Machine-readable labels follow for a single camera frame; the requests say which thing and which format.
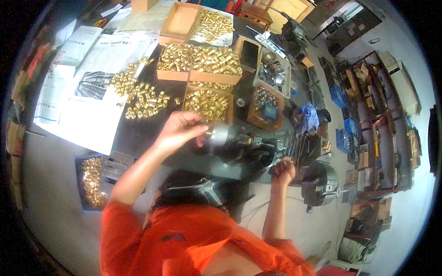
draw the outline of blue cloth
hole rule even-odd
[[[306,134],[311,131],[318,130],[319,118],[318,114],[316,113],[316,108],[313,106],[313,104],[311,102],[306,103],[301,108],[301,112],[303,115],[301,134]]]

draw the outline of newspaper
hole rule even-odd
[[[104,26],[102,34],[113,34],[117,28],[123,23],[124,19],[131,13],[132,5],[125,6]]]
[[[156,38],[143,34],[102,34],[75,75],[74,95],[103,99],[105,86],[130,62],[150,56],[158,44]]]
[[[34,123],[58,124],[61,114],[61,103],[65,98],[65,89],[72,85],[74,72],[74,66],[50,66],[38,97]]]
[[[101,31],[97,27],[80,26],[62,46],[52,63],[77,67]]]
[[[106,17],[106,16],[108,16],[109,14],[118,11],[118,10],[121,9],[122,7],[123,7],[123,6],[122,6],[121,4],[117,4],[115,7],[111,8],[111,9],[108,9],[107,11],[103,11],[102,13],[100,13],[100,15],[101,15],[102,17]]]
[[[156,38],[142,34],[100,35],[66,88],[59,123],[37,122],[67,141],[109,155],[126,97],[106,88],[115,73],[141,57],[150,57]]]
[[[160,35],[163,21],[169,15],[173,3],[174,1],[161,0],[148,11],[131,13],[114,34],[142,32],[144,34]]]
[[[212,8],[207,8],[210,9],[211,11],[219,11],[216,9],[212,9]],[[233,15],[224,11],[219,11],[223,16],[229,16],[230,18],[232,18],[232,27],[233,27]],[[206,38],[204,38],[202,35],[203,33],[201,32],[202,30],[202,25],[201,22],[198,24],[198,27],[196,29],[195,34],[191,37],[190,40],[194,40],[196,42],[200,42],[200,43],[205,43]],[[227,33],[227,34],[223,34],[220,37],[215,38],[213,41],[207,42],[209,44],[212,44],[214,46],[221,46],[221,47],[227,47],[232,45],[233,43],[233,33]]]
[[[55,41],[53,47],[58,47],[62,45],[69,37],[71,37],[74,32],[75,24],[77,23],[77,19],[74,19],[71,23],[65,26],[63,29],[59,30],[55,34]]]

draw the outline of cable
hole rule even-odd
[[[335,246],[336,253],[339,252],[339,249],[336,249],[336,248],[338,247],[338,240],[339,240],[339,237],[341,236],[340,234],[341,234],[341,224],[342,224],[342,214],[341,214],[341,211],[339,211],[339,208],[338,208],[338,199],[339,198],[337,197],[336,198],[336,210],[339,213],[339,230],[338,230],[338,236],[336,237],[336,246]]]
[[[286,198],[287,198],[287,197],[288,197],[288,198],[291,198],[291,199],[295,199],[295,200],[298,200],[298,201],[302,201],[302,202],[304,202],[304,200],[303,200],[303,199],[300,199],[300,198],[286,196]],[[246,228],[247,228],[247,229],[248,229],[248,226],[249,226],[251,220],[252,220],[253,217],[255,216],[255,214],[256,214],[259,210],[261,210],[262,207],[264,207],[265,205],[269,204],[269,202],[270,202],[270,201],[267,201],[266,203],[261,204],[260,206],[258,206],[258,207],[256,207],[256,208],[252,209],[252,211],[251,211],[250,213],[248,213],[247,215],[245,215],[245,216],[243,216],[243,217],[241,218],[241,219],[243,219],[243,218],[245,218],[246,216],[251,215],[251,217],[250,217],[250,219],[249,219],[249,221],[247,222],[247,225],[246,225]]]

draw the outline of workbench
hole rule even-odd
[[[246,27],[246,23],[236,16],[233,19],[233,26],[235,31],[233,32],[233,43],[230,47],[235,45],[239,34],[250,39],[254,39],[255,33],[248,29]],[[189,44],[203,45],[192,40],[189,41]],[[158,45],[154,50],[151,58],[155,58],[155,62],[143,70],[139,76],[139,79],[145,83],[150,83],[159,91],[164,91],[167,95],[170,95],[171,98],[180,97],[183,99],[184,93],[186,92],[186,82],[162,80],[157,79],[156,77],[156,63],[158,61],[161,49],[162,46]],[[236,125],[241,125],[245,127],[247,131],[254,132],[263,137],[282,139],[286,130],[293,130],[293,127],[287,118],[284,118],[281,129],[276,133],[265,132],[262,129],[259,129],[246,122],[251,101],[254,76],[255,74],[244,71],[241,80],[237,85],[234,86],[232,91],[233,101],[235,102],[237,98],[242,98],[245,100],[246,105],[244,107],[238,107],[236,104],[234,104],[233,123]],[[139,158],[153,144],[170,114],[174,110],[182,110],[182,106],[179,105],[174,107],[173,105],[170,105],[166,110],[162,110],[152,118],[141,121],[128,120],[125,118],[123,113],[115,134],[112,151]],[[202,174],[212,173],[216,176],[230,177],[235,179],[248,178],[249,175],[247,168],[225,164],[219,157],[210,155],[208,151],[204,149],[197,149],[194,141],[190,141],[189,143],[185,144],[175,154],[167,158],[164,161],[164,165],[170,166],[173,169],[184,169]],[[270,183],[271,176],[264,172],[259,181]]]

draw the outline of brass part pile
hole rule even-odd
[[[86,201],[96,210],[103,210],[107,203],[107,194],[98,190],[101,159],[101,157],[90,158],[82,163]]]
[[[219,11],[206,8],[201,10],[199,25],[202,27],[202,36],[206,38],[207,42],[235,30],[230,16],[224,16]]]
[[[200,47],[192,50],[192,69],[201,72],[236,75],[243,73],[239,57],[232,48]]]
[[[138,67],[141,64],[149,65],[154,60],[155,59],[143,57],[136,63],[129,63],[125,72],[117,73],[112,77],[109,87],[116,87],[117,90],[115,92],[118,94],[118,96],[122,97],[127,95],[127,102],[130,102],[129,99],[134,99],[136,95],[133,94],[132,90],[137,83],[137,79],[134,78],[134,75],[137,72]]]
[[[164,45],[158,70],[189,72],[192,45],[169,43]]]
[[[149,83],[141,83],[132,91],[137,97],[137,101],[134,106],[127,108],[126,119],[148,118],[158,114],[161,109],[168,106],[170,100],[170,96],[165,95],[164,91],[157,95],[155,87]]]
[[[223,83],[211,83],[211,82],[205,82],[205,81],[189,81],[189,84],[192,86],[199,86],[204,88],[212,88],[222,91],[231,91],[233,85],[230,84],[223,84]]]
[[[227,99],[216,94],[212,90],[200,89],[195,92],[187,92],[184,102],[185,111],[196,111],[203,115],[207,123],[225,122],[229,103]]]

